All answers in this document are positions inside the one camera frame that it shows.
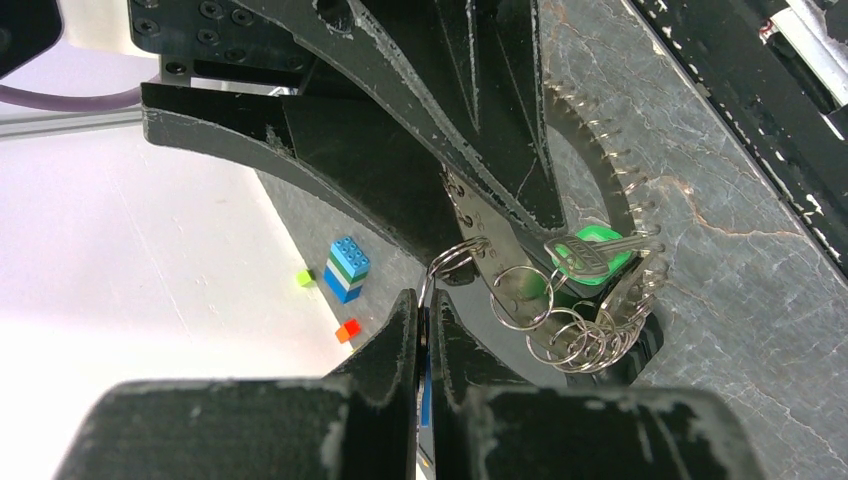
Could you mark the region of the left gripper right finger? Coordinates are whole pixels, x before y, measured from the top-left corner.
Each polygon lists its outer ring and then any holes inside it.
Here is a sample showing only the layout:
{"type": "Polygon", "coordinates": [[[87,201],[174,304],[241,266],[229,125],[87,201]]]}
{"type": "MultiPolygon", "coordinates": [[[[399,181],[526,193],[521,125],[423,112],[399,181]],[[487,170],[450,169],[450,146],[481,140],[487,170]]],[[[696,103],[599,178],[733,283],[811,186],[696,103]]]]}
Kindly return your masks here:
{"type": "Polygon", "coordinates": [[[547,388],[501,362],[444,290],[430,306],[431,428],[440,479],[760,479],[744,429],[716,394],[547,388]]]}

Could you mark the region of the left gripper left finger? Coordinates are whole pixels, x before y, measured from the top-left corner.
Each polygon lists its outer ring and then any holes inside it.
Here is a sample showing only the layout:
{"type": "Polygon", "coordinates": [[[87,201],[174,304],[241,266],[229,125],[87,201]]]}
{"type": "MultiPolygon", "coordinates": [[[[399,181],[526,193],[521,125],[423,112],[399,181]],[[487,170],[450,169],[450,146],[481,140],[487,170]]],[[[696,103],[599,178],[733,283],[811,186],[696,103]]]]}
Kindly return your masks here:
{"type": "Polygon", "coordinates": [[[411,479],[417,340],[406,289],[385,325],[320,378],[118,384],[82,422],[57,477],[411,479]]]}

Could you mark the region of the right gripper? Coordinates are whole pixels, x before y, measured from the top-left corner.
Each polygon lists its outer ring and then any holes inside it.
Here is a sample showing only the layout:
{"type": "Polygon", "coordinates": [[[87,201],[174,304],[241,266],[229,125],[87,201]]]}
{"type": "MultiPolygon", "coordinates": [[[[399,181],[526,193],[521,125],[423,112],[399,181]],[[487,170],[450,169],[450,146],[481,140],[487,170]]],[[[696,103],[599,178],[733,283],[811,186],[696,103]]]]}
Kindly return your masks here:
{"type": "MultiPolygon", "coordinates": [[[[129,1],[133,44],[177,76],[297,87],[316,61],[234,1],[129,1]]],[[[144,83],[144,136],[302,189],[424,264],[462,235],[442,166],[370,100],[267,96],[144,83]]]]}

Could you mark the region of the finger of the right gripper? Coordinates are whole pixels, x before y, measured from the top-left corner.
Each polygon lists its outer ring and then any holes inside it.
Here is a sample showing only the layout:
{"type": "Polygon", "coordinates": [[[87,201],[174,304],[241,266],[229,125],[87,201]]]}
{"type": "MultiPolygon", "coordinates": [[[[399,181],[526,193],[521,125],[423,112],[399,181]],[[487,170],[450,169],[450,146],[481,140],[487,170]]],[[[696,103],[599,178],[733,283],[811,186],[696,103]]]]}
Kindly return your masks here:
{"type": "Polygon", "coordinates": [[[520,227],[566,225],[535,1],[249,1],[520,227]]]}

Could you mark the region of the blue key tag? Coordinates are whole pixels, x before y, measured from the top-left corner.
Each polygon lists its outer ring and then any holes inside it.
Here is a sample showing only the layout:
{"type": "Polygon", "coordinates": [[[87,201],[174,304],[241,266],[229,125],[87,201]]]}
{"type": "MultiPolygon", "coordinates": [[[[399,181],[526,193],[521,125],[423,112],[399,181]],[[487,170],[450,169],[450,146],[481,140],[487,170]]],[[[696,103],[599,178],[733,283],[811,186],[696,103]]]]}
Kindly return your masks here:
{"type": "Polygon", "coordinates": [[[432,374],[430,355],[425,357],[424,376],[421,382],[420,408],[419,408],[419,427],[429,428],[431,423],[432,411],[432,374]]]}

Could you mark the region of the metal disc keyring with rings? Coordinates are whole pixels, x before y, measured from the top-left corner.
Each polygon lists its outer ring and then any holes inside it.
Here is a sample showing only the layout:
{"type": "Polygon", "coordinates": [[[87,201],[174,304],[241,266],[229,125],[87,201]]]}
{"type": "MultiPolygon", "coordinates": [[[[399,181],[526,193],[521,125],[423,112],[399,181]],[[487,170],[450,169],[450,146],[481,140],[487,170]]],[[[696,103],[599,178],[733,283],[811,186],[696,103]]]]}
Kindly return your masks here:
{"type": "Polygon", "coordinates": [[[524,335],[530,355],[567,375],[607,372],[634,352],[667,279],[660,228],[641,220],[652,200],[631,194],[648,175],[607,151],[601,119],[581,113],[588,100],[560,82],[544,87],[546,120],[586,163],[607,211],[607,226],[590,225],[544,242],[533,261],[509,222],[470,186],[445,170],[442,181],[455,209],[463,242],[431,265],[472,263],[489,289],[498,322],[524,335]]]}

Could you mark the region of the green key tag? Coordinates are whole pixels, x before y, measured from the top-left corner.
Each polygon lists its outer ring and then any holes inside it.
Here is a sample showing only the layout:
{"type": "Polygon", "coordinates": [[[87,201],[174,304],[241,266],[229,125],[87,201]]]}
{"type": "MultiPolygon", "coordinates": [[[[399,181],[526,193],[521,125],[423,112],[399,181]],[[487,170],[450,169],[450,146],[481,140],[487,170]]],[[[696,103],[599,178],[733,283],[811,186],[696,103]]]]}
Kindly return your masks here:
{"type": "Polygon", "coordinates": [[[554,267],[577,283],[597,286],[618,273],[634,256],[635,240],[600,225],[549,241],[554,267]]]}

